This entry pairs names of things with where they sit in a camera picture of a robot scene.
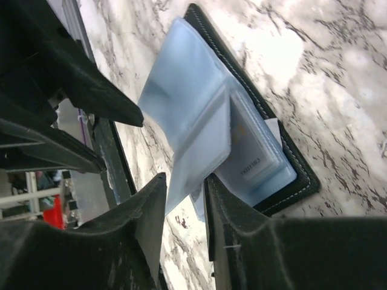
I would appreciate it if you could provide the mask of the black leather card holder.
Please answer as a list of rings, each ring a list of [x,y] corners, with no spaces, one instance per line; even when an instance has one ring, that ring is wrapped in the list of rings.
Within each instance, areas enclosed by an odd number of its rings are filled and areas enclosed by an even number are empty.
[[[268,215],[319,190],[317,175],[196,4],[173,21],[138,104],[174,153],[166,211],[191,198],[202,217],[211,174]]]

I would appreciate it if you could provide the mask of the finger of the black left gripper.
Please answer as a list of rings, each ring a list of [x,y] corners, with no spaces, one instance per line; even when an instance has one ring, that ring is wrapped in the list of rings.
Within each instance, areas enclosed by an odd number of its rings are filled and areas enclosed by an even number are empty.
[[[8,172],[68,169],[101,173],[102,157],[70,134],[35,123],[1,118],[1,169]]]
[[[12,17],[74,107],[119,123],[143,125],[140,108],[98,70],[47,1],[1,1],[1,14]]]

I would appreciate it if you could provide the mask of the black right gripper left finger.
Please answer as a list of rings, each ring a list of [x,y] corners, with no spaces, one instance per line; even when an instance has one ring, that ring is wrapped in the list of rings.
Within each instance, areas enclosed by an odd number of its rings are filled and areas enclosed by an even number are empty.
[[[1,224],[2,289],[157,289],[166,175],[82,224]]]

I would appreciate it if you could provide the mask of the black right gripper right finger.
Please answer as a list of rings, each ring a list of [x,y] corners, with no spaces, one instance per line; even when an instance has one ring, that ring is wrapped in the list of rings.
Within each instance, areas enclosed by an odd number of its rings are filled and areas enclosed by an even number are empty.
[[[204,182],[217,289],[385,289],[384,217],[267,217]]]

